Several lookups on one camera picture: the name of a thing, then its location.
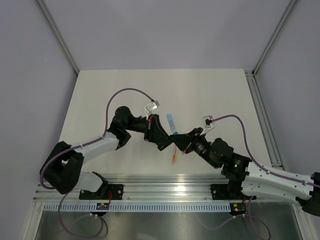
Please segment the yellow highlighter pen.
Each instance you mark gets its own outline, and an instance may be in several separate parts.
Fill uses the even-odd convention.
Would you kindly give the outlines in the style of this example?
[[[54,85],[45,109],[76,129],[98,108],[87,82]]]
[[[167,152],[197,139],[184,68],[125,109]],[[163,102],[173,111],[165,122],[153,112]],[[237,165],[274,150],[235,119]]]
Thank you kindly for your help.
[[[179,149],[175,146],[174,153],[173,153],[173,163],[175,164],[178,158]]]

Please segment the thin red pen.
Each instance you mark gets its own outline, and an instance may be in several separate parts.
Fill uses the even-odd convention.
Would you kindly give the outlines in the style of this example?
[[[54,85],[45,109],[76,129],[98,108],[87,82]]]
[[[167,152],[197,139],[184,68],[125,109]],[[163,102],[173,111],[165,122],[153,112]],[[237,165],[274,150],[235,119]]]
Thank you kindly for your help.
[[[178,147],[176,145],[173,146],[173,153],[172,153],[172,165],[176,164],[177,161],[177,156],[178,156]]]

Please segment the light blue highlighter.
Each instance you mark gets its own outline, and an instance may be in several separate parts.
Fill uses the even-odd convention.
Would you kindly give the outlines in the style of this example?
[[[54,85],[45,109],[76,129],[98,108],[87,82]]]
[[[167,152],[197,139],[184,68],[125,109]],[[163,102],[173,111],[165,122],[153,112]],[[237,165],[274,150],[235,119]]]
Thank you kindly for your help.
[[[168,113],[166,115],[166,117],[167,117],[167,121],[168,121],[168,124],[169,124],[169,127],[170,127],[170,131],[173,134],[174,132],[176,132],[176,127],[175,127],[175,123],[174,123],[173,117],[172,117],[172,115],[170,113]]]

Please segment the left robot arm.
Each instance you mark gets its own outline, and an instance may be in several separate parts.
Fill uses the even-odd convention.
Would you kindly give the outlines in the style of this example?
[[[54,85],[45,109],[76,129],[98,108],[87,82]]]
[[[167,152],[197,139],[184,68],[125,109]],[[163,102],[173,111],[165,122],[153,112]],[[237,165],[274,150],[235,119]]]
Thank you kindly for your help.
[[[130,140],[130,131],[143,134],[146,142],[156,144],[162,151],[171,144],[169,135],[157,114],[135,117],[126,106],[118,107],[109,128],[102,136],[86,143],[70,145],[58,142],[40,169],[41,182],[47,181],[46,189],[57,190],[65,195],[72,190],[84,193],[84,200],[102,200],[110,197],[109,182],[97,172],[85,172],[83,164],[124,147]]]

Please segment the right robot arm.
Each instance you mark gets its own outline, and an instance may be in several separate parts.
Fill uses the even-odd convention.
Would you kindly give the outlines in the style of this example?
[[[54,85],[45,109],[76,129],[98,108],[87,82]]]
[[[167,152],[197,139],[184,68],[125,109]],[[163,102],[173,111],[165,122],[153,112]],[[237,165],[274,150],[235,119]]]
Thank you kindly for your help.
[[[301,206],[310,215],[320,215],[320,174],[296,174],[262,164],[234,152],[221,138],[206,140],[202,128],[169,136],[185,154],[196,153],[228,179],[227,193],[232,198],[266,198]]]

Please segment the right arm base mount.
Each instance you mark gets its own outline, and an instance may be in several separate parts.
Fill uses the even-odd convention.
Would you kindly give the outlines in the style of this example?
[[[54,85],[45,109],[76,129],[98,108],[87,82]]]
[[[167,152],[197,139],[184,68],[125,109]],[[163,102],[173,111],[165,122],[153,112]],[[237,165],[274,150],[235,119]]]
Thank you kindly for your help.
[[[250,216],[251,205],[249,203],[251,196],[243,194],[241,191],[228,191],[228,184],[214,183],[210,185],[211,197],[213,200],[229,201],[229,214],[236,216]]]

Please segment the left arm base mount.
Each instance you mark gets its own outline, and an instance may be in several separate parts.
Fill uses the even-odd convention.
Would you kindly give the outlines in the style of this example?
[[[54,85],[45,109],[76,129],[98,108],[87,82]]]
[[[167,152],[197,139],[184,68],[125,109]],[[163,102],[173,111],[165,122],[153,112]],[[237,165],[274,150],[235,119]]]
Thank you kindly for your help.
[[[109,184],[106,192],[102,193],[102,195],[96,192],[90,192],[88,190],[81,190],[79,193],[79,199],[97,201],[93,211],[90,213],[102,217],[110,210],[112,200],[123,199],[123,190],[123,184]]]

